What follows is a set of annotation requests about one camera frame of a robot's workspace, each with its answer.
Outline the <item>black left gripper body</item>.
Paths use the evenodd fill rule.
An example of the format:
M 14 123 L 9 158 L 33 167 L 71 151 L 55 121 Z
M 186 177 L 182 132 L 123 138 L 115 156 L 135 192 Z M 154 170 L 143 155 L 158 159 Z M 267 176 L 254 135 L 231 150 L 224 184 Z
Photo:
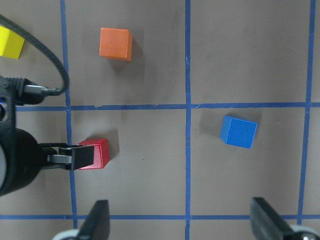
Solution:
M 60 168 L 60 163 L 48 161 L 56 155 L 55 148 L 65 148 L 66 143 L 38 143 L 27 131 L 15 129 L 0 133 L 0 195 L 4 196 L 29 185 L 41 170 Z

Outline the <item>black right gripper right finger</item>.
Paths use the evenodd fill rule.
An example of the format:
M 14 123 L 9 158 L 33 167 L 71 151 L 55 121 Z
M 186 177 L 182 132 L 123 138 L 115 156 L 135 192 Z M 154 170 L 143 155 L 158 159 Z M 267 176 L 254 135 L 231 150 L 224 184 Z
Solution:
M 251 199 L 250 226 L 256 240 L 297 240 L 294 230 L 263 197 Z

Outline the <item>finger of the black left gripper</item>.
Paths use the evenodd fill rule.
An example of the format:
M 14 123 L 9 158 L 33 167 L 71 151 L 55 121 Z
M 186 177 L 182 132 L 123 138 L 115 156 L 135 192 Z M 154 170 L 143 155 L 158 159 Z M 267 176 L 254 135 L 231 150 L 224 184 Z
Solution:
M 94 147 L 90 145 L 59 147 L 57 153 L 47 156 L 47 162 L 51 168 L 74 171 L 92 165 L 94 155 Z

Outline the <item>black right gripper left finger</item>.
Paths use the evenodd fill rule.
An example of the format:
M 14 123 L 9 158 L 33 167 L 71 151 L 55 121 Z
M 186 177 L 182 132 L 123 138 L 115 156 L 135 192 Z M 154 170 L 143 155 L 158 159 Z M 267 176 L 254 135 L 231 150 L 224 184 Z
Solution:
M 97 200 L 77 234 L 78 240 L 107 240 L 110 235 L 108 200 Z

